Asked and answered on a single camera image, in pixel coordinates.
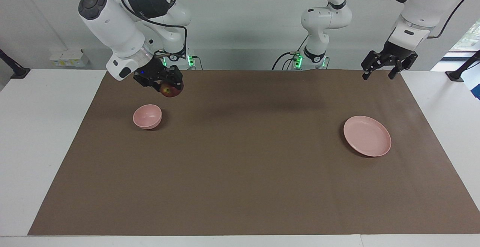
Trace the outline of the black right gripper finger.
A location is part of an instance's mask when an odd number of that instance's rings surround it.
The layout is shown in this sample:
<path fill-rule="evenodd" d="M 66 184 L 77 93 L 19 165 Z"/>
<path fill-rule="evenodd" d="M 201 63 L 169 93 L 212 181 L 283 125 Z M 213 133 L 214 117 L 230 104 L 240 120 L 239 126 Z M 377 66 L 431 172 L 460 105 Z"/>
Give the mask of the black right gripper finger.
<path fill-rule="evenodd" d="M 178 66 L 170 66 L 167 68 L 167 82 L 177 90 L 183 90 L 184 83 L 182 73 Z"/>
<path fill-rule="evenodd" d="M 163 79 L 158 78 L 144 78 L 142 76 L 133 76 L 133 79 L 137 81 L 143 87 L 150 87 L 155 89 L 156 91 L 160 91 L 161 83 Z"/>

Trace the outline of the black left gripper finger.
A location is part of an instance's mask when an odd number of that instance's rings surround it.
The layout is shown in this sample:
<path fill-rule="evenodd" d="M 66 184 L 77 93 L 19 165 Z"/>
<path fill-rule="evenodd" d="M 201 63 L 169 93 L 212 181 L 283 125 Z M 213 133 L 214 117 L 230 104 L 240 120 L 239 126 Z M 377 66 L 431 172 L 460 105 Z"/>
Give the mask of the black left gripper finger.
<path fill-rule="evenodd" d="M 418 58 L 418 54 L 411 54 L 403 60 L 396 57 L 392 58 L 393 60 L 391 62 L 393 63 L 394 68 L 390 71 L 388 75 L 389 79 L 391 80 L 395 79 L 395 77 L 402 71 L 409 70 Z"/>
<path fill-rule="evenodd" d="M 362 78 L 368 80 L 373 71 L 382 68 L 386 62 L 386 53 L 370 51 L 361 63 Z"/>

